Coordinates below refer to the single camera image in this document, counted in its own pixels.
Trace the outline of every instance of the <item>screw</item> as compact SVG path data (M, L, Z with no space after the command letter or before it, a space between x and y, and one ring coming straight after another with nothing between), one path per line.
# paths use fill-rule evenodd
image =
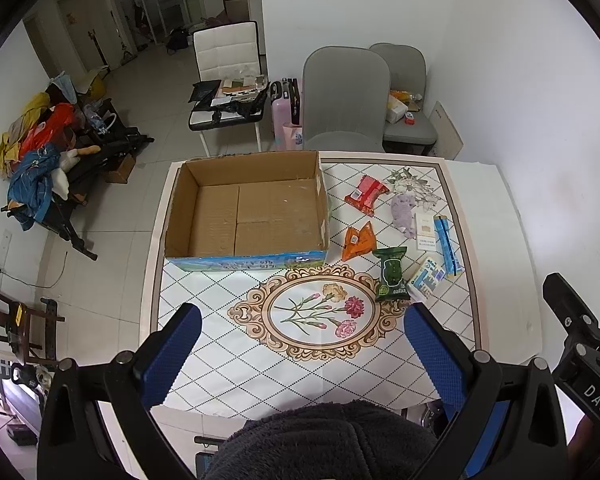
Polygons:
M542 359L541 357L536 357L534 359L534 365L536 366L536 368L538 368L539 370L546 370L548 368L548 364L547 362Z
M71 359L70 357L67 357L66 359L62 359L62 361L60 361L58 363L58 368L60 368L63 372L70 370L73 366L74 366L74 360Z
M479 363L485 364L491 360L491 356L484 350L477 350L474 352L474 359Z
M118 355L116 355L116 362L120 365L126 365L133 358L134 353L131 350L123 350Z

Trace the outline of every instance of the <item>floral oval pattern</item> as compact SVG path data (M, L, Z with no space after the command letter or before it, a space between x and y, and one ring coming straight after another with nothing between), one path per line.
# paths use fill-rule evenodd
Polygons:
M376 281L347 265L292 269L228 310L247 334L299 360L352 358L394 330L406 301L376 303Z

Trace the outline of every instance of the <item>green snack package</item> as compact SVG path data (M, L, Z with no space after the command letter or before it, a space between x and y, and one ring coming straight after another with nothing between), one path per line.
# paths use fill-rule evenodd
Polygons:
M407 284L402 277L401 259L407 252L406 247L388 247L372 251L380 258L380 283L376 288L376 301L408 300Z

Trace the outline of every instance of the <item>blue and white package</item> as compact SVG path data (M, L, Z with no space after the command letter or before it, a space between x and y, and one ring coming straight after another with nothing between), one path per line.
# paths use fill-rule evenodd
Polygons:
M445 279L445 269L438 261L439 257L436 253L427 253L424 262L407 283L412 300L425 303Z
M433 225L440 239L440 247L442 247L442 255L445 257L445 269L447 276L459 276L464 272L462 265L458 262L458 258L453 252L451 241L449 240L449 220L446 216L436 216L433 219Z

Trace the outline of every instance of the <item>gray chair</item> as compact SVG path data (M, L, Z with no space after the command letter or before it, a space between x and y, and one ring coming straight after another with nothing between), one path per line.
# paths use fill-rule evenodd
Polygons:
M369 50L377 52L391 70L391 90L405 90L422 94L426 90L427 68L422 53L412 46L393 43L376 43ZM422 154L428 155L438 140L436 129L424 112L412 112L416 123L409 125L404 121L384 126L384 140L406 142L422 146Z
M304 63L302 134L306 150L384 153L391 75L366 48L325 46Z

